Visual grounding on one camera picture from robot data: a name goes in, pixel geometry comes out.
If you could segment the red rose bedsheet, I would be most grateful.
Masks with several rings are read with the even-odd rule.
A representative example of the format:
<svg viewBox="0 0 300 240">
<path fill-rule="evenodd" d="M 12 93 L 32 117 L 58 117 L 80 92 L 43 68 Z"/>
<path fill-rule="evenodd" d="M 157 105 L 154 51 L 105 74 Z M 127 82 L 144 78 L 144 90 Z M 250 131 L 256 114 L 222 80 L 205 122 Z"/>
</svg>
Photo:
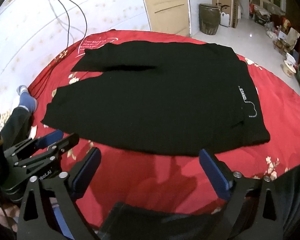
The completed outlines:
<svg viewBox="0 0 300 240">
<path fill-rule="evenodd" d="M 192 42 L 191 38 L 179 35 L 110 30 L 89 35 L 64 53 L 47 56 L 43 70 L 30 85 L 30 92 L 39 103 L 34 115 L 38 136 L 51 132 L 51 128 L 42 124 L 42 119 L 56 89 L 90 76 L 89 73 L 71 72 L 84 49 L 132 40 Z M 249 63 L 248 69 L 257 87 L 270 141 L 224 152 L 218 158 L 247 177 L 260 178 L 267 174 L 275 179 L 300 165 L 300 96 L 262 66 Z M 100 145 L 100 150 L 101 165 L 86 194 L 77 202 L 86 220 L 94 226 L 101 226 L 117 202 L 155 211 L 196 215 L 212 212 L 223 205 L 197 158 L 150 155 L 104 145 Z"/>
</svg>

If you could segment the brown cardboard box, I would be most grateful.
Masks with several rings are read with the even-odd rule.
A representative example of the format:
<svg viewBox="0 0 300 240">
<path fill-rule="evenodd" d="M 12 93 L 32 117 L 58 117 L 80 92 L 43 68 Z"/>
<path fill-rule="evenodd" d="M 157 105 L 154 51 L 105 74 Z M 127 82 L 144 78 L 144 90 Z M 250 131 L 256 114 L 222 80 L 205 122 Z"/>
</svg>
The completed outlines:
<svg viewBox="0 0 300 240">
<path fill-rule="evenodd" d="M 236 28 L 238 24 L 238 0 L 212 0 L 221 12 L 230 15 L 229 27 Z"/>
</svg>

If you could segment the dark ceramic urn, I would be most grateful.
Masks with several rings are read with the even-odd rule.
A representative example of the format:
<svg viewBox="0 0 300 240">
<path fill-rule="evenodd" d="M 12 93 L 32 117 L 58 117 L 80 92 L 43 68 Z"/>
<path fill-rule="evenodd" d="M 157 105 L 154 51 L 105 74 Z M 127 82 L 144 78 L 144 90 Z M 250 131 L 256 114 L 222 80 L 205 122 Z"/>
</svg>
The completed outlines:
<svg viewBox="0 0 300 240">
<path fill-rule="evenodd" d="M 199 4 L 199 29 L 206 35 L 216 35 L 221 16 L 217 6 L 212 4 Z"/>
</svg>

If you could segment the black pants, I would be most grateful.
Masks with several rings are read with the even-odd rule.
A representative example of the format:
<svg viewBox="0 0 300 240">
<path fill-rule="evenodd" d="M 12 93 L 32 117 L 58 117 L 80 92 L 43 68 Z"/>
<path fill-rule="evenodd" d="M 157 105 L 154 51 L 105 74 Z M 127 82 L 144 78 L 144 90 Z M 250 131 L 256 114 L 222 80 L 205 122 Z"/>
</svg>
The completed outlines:
<svg viewBox="0 0 300 240">
<path fill-rule="evenodd" d="M 103 145 L 196 156 L 269 142 L 247 64 L 217 44 L 131 41 L 86 49 L 43 124 Z"/>
</svg>

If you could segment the dark jeans leg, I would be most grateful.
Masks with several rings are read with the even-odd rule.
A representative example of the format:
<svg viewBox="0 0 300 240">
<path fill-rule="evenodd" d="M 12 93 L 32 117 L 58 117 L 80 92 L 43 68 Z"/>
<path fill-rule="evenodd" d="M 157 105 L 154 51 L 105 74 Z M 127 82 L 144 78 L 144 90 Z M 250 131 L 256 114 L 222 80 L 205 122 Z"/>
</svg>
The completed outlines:
<svg viewBox="0 0 300 240">
<path fill-rule="evenodd" d="M 32 113 L 23 107 L 15 108 L 1 130 L 4 151 L 26 140 L 29 137 L 31 125 Z"/>
</svg>

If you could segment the white plastic jug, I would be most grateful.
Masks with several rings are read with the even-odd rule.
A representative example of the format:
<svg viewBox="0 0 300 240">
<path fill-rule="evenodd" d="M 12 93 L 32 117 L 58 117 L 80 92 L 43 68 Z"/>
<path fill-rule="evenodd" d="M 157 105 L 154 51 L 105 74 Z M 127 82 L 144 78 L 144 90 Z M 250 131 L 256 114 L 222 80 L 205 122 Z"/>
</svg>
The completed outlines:
<svg viewBox="0 0 300 240">
<path fill-rule="evenodd" d="M 220 25 L 224 27 L 229 27 L 230 15 L 225 12 L 221 12 L 220 17 Z"/>
</svg>

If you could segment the cardboard sheet on wall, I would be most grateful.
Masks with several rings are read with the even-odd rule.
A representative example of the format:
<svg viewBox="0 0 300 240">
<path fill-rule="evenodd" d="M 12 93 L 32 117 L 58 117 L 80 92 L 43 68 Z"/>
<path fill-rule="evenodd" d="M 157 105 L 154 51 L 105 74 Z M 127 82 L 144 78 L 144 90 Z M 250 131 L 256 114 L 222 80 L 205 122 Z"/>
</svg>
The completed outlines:
<svg viewBox="0 0 300 240">
<path fill-rule="evenodd" d="M 144 0 L 151 31 L 190 36 L 188 0 Z"/>
</svg>

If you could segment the blue sock foot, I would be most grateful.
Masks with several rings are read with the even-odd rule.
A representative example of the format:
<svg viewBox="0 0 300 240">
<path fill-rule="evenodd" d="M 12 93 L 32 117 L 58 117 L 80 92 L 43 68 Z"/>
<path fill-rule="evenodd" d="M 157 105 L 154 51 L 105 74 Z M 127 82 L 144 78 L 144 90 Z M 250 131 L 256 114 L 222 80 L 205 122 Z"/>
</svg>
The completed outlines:
<svg viewBox="0 0 300 240">
<path fill-rule="evenodd" d="M 19 107 L 26 109 L 30 113 L 34 113 L 38 107 L 37 100 L 32 97 L 25 85 L 21 85 L 17 88 L 19 95 Z"/>
</svg>

